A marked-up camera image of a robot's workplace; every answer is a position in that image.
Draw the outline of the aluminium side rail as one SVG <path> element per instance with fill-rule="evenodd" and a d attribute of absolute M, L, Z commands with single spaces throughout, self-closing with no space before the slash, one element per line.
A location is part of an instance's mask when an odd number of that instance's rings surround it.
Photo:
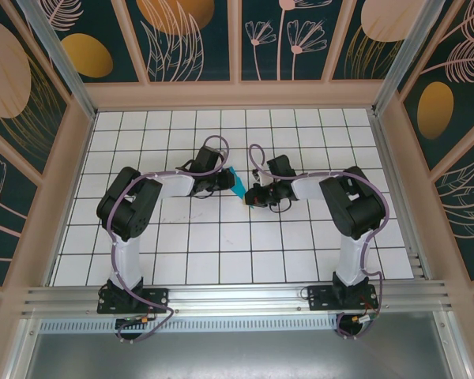
<path fill-rule="evenodd" d="M 371 124 L 371 130 L 376 141 L 378 154 L 382 161 L 382 168 L 386 177 L 386 183 L 392 198 L 393 207 L 397 215 L 397 222 L 404 242 L 404 248 L 408 255 L 414 278 L 416 280 L 432 280 L 427 257 L 422 242 L 420 241 L 418 228 L 408 203 L 405 187 L 391 149 L 391 144 L 383 129 L 381 119 L 374 114 L 372 109 L 367 110 L 367 116 Z"/>

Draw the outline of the aluminium corner post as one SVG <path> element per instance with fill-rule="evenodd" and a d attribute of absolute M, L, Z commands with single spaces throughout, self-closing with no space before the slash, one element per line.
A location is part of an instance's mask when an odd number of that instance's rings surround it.
<path fill-rule="evenodd" d="M 60 39 L 56 35 L 55 30 L 49 25 L 40 5 L 36 0 L 17 0 L 17 4 L 20 6 L 26 19 L 30 22 L 33 30 L 38 35 L 42 45 L 51 55 L 54 64 L 58 67 L 60 74 L 70 87 L 73 96 L 81 105 L 82 110 L 91 121 L 94 121 L 96 117 L 96 108 L 82 79 L 80 78 L 79 73 L 75 70 L 75 67 L 63 48 Z"/>
<path fill-rule="evenodd" d="M 372 114 L 376 118 L 381 116 L 388 106 L 398 85 L 442 12 L 445 1 L 426 0 L 420 9 L 372 104 Z"/>

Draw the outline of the small electronics board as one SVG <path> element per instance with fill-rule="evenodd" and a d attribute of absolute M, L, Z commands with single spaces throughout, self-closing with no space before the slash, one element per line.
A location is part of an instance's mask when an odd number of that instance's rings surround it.
<path fill-rule="evenodd" d="M 146 314 L 133 317 L 124 317 L 118 318 L 115 321 L 115 330 L 124 328 L 124 329 L 135 329 L 135 328 L 144 328 L 146 324 L 150 321 L 156 319 L 155 314 Z"/>
<path fill-rule="evenodd" d="M 368 328 L 379 313 L 346 314 L 339 313 L 336 319 L 336 332 L 343 338 L 355 339 Z"/>

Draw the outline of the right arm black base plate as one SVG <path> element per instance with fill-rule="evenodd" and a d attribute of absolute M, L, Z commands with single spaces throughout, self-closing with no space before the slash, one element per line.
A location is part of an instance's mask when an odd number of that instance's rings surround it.
<path fill-rule="evenodd" d="M 365 305 L 378 308 L 375 287 L 368 282 L 350 287 L 343 284 L 309 286 L 307 301 L 312 311 L 365 310 Z"/>

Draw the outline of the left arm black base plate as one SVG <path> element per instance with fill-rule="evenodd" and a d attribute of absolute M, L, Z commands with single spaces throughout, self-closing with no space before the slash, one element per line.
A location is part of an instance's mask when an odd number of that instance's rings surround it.
<path fill-rule="evenodd" d="M 154 302 L 162 306 L 168 305 L 168 290 L 164 288 L 134 288 L 137 296 L 148 302 Z M 113 283 L 107 284 L 98 291 L 99 300 L 96 306 L 98 314 L 143 314 L 143 313 L 166 313 L 167 311 L 157 307 L 151 307 L 131 296 L 128 292 L 116 287 Z"/>

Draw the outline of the long aluminium mounting rail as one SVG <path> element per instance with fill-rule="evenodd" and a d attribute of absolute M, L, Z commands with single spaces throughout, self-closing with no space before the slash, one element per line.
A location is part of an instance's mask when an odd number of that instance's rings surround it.
<path fill-rule="evenodd" d="M 309 313 L 305 283 L 176 285 L 168 305 L 176 317 L 292 315 Z M 98 317 L 98 287 L 31 287 L 20 303 L 25 318 Z M 446 286 L 438 280 L 386 280 L 383 313 L 451 310 Z"/>

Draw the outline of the teal cloth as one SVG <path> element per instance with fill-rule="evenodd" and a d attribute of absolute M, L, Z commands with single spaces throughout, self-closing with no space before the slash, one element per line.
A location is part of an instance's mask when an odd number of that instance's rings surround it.
<path fill-rule="evenodd" d="M 232 173 L 234 177 L 234 185 L 231 188 L 231 191 L 233 192 L 233 194 L 239 197 L 245 205 L 247 205 L 245 200 L 246 188 L 243 185 L 242 179 L 238 176 L 234 167 L 229 167 L 228 170 Z"/>

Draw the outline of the grey metal panel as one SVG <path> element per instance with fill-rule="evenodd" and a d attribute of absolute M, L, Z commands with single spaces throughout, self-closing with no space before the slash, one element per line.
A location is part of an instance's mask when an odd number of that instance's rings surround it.
<path fill-rule="evenodd" d="M 335 332 L 43 335 L 27 379 L 453 379 L 428 313 L 385 315 L 357 341 Z"/>

